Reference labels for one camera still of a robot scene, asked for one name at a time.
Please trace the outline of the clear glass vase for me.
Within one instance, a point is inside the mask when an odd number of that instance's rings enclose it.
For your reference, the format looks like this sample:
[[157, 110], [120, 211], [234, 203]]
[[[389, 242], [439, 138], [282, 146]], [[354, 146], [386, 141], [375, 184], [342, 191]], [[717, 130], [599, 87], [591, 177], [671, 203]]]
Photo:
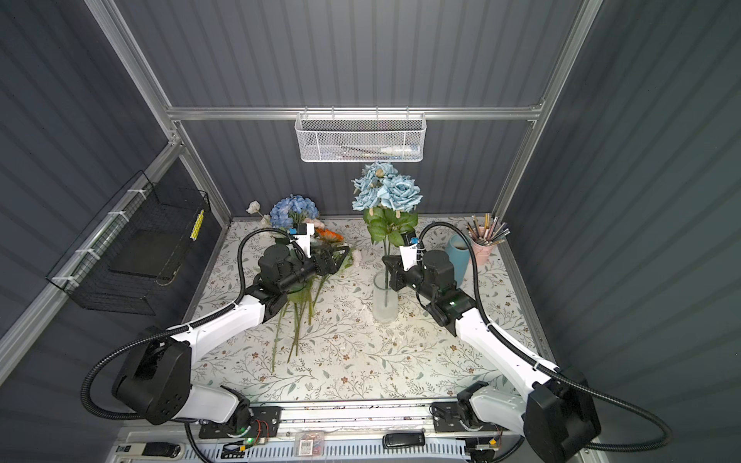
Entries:
[[374, 276], [374, 302], [372, 315], [378, 323], [395, 321], [399, 313], [399, 295], [391, 288], [390, 276], [386, 270], [380, 270]]

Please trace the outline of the dusty blue rose bunch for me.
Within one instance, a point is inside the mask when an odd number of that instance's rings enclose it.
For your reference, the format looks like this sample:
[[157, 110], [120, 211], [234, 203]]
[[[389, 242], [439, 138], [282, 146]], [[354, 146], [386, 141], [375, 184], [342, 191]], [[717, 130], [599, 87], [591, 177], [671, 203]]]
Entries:
[[352, 185], [352, 210], [362, 212], [372, 244], [381, 243], [383, 256], [391, 256], [419, 223], [420, 187], [392, 163], [379, 161], [366, 165]]

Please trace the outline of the white pink flower bunch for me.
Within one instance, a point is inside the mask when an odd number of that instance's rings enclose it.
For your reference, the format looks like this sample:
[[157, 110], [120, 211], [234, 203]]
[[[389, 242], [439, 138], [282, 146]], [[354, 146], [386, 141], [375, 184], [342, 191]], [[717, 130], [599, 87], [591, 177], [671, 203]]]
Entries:
[[[347, 243], [324, 242], [320, 246], [316, 245], [312, 249], [312, 252], [313, 254], [316, 253], [316, 248], [329, 248], [331, 250], [335, 246], [343, 245], [347, 245]], [[277, 356], [279, 351], [278, 341], [281, 334], [281, 326], [284, 316], [288, 313], [288, 311], [291, 311], [291, 313], [293, 314], [293, 337], [291, 338], [291, 346], [288, 348], [288, 361], [290, 361], [293, 355], [299, 355], [302, 323], [306, 322], [309, 327], [312, 326], [316, 312], [316, 304], [318, 304], [318, 299], [320, 299], [320, 295], [324, 289], [324, 286], [334, 275], [341, 273], [344, 269], [349, 268], [349, 266], [353, 265], [354, 258], [352, 256], [352, 253], [353, 249], [351, 248], [351, 255], [345, 262], [345, 267], [340, 272], [337, 272], [333, 275], [314, 276], [307, 282], [298, 284], [289, 289], [288, 304], [279, 312], [279, 319], [277, 322], [277, 327], [275, 329], [275, 340], [272, 348], [272, 357], [270, 364], [270, 370], [272, 372], [275, 372], [276, 370]]]

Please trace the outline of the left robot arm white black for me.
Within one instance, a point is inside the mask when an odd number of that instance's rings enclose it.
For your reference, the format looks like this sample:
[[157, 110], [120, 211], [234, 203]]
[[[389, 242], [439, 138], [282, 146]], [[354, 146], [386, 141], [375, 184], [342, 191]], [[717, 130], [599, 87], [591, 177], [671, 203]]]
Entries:
[[[253, 280], [237, 270], [239, 292], [230, 304], [201, 318], [176, 325], [123, 345], [98, 361], [84, 377], [80, 401], [93, 416], [110, 421], [207, 421], [225, 424], [248, 405], [240, 393], [227, 387], [194, 384], [191, 370], [210, 351], [247, 330], [270, 321], [286, 306], [289, 296], [308, 286], [314, 277], [338, 273], [351, 254], [343, 244], [314, 244], [309, 225], [281, 231], [283, 242], [266, 248]], [[129, 408], [107, 410], [94, 402], [96, 377], [114, 360], [123, 364], [112, 395]]]

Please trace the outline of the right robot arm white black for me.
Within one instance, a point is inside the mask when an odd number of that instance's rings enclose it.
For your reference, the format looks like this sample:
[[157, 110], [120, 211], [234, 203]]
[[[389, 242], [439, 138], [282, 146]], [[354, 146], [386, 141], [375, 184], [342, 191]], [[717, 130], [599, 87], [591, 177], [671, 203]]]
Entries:
[[[424, 309], [435, 322], [492, 362], [517, 391], [516, 397], [507, 397], [479, 382], [460, 393], [458, 414], [465, 426], [501, 424], [527, 441], [544, 462], [568, 461], [582, 449], [643, 453], [671, 443], [671, 428], [652, 412], [592, 389], [580, 372], [563, 370], [491, 321], [480, 291], [467, 294], [460, 289], [448, 255], [426, 250], [423, 239], [422, 233], [403, 227], [399, 254], [383, 258], [392, 289], [409, 287], [426, 298]], [[638, 443], [599, 443], [598, 400], [651, 422], [660, 436]]]

